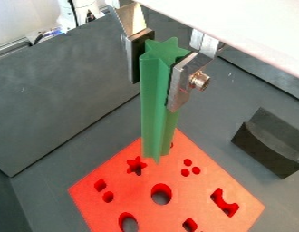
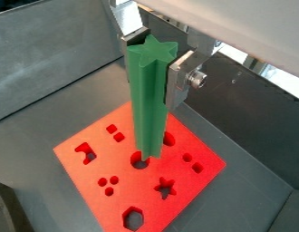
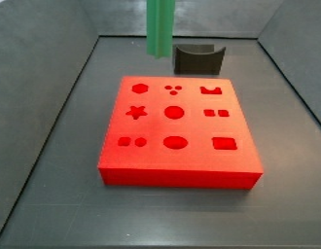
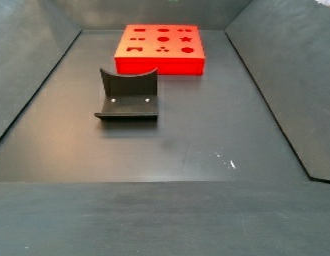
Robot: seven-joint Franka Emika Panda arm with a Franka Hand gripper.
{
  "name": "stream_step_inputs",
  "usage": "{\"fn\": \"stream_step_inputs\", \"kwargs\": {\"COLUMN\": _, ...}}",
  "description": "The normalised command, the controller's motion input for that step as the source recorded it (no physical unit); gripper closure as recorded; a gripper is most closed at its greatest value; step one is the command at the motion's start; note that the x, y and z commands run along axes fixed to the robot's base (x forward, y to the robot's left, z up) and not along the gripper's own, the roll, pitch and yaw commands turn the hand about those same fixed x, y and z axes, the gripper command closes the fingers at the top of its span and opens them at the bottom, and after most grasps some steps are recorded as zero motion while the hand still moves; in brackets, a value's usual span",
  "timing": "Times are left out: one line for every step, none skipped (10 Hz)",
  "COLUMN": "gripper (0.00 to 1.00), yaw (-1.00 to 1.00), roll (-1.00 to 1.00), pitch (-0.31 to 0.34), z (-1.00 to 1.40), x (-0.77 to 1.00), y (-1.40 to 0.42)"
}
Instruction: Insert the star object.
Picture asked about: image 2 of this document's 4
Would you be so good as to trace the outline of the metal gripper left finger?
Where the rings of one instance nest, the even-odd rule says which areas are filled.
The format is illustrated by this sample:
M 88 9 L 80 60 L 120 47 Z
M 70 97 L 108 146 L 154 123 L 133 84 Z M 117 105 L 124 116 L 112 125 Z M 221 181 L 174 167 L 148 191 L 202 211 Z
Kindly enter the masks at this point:
M 109 0 L 113 22 L 117 26 L 122 53 L 126 46 L 142 44 L 149 29 L 144 26 L 137 3 L 134 0 Z

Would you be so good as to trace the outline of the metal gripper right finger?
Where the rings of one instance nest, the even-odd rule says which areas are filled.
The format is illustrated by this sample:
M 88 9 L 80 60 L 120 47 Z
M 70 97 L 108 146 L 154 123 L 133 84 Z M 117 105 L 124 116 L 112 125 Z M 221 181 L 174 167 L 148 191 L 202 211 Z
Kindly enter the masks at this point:
M 225 44 L 196 29 L 188 29 L 188 49 L 168 67 L 164 103 L 173 110 L 188 97 L 188 89 L 202 87 L 206 74 L 201 65 Z

